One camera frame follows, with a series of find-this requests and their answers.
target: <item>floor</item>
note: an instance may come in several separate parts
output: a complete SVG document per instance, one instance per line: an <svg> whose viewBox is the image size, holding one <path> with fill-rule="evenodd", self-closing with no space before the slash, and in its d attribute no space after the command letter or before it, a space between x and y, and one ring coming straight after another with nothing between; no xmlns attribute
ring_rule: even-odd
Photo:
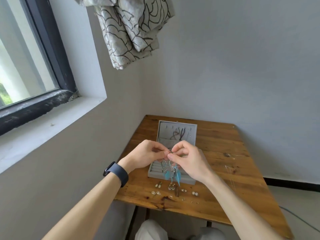
<svg viewBox="0 0 320 240"><path fill-rule="evenodd" d="M278 204L294 212L306 222L320 230L320 193L297 189L269 186ZM292 214L282 210L296 240L320 239L320 233L306 225ZM130 240L134 240L135 233L145 220L146 209L139 207L133 225ZM177 240L184 240L190 235L196 235L200 227L206 226L206 221L185 216L178 213L151 210L150 219L157 221L167 232L168 236ZM224 232L226 240L239 240L238 234L232 226L212 223L212 227Z"/></svg>

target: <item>gray jewelry box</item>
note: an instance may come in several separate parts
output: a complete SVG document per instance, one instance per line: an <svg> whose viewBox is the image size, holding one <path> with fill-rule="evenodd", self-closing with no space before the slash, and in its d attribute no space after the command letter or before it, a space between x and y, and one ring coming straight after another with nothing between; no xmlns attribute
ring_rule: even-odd
<svg viewBox="0 0 320 240"><path fill-rule="evenodd" d="M159 120L157 141L170 150L180 141L187 141L195 146L196 135L196 124ZM169 161L167 161L167 169L171 171ZM196 181L193 178L191 178L182 168L180 168L180 171L180 182L195 185ZM154 161L151 163L148 171L148 177L165 180L160 162Z"/></svg>

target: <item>person's right hand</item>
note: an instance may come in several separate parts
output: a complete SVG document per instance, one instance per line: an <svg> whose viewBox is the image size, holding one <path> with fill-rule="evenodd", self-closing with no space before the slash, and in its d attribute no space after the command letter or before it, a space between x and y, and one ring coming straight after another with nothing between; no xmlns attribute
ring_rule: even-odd
<svg viewBox="0 0 320 240"><path fill-rule="evenodd" d="M167 155L168 159L179 164L193 179L205 183L207 177L214 173L203 152L189 142L177 143L172 152Z"/></svg>

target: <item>watch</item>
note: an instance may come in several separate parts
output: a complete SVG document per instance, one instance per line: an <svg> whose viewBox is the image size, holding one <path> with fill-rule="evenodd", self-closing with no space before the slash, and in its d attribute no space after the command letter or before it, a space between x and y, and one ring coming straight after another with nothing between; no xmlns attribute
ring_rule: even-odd
<svg viewBox="0 0 320 240"><path fill-rule="evenodd" d="M120 165L116 164L113 161L103 172L103 176L106 177L108 173L113 172L121 181L121 188L126 185L127 181L129 180L129 176L126 170L123 169Z"/></svg>

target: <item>watch face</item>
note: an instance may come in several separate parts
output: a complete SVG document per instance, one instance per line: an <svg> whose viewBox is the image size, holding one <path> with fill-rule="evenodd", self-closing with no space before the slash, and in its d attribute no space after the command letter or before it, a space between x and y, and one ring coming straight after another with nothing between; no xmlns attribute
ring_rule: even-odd
<svg viewBox="0 0 320 240"><path fill-rule="evenodd" d="M104 170L104 172L103 172L103 177L105 177L106 175L107 175L107 171L112 167L112 165L114 165L116 162L115 161L113 161L105 170Z"/></svg>

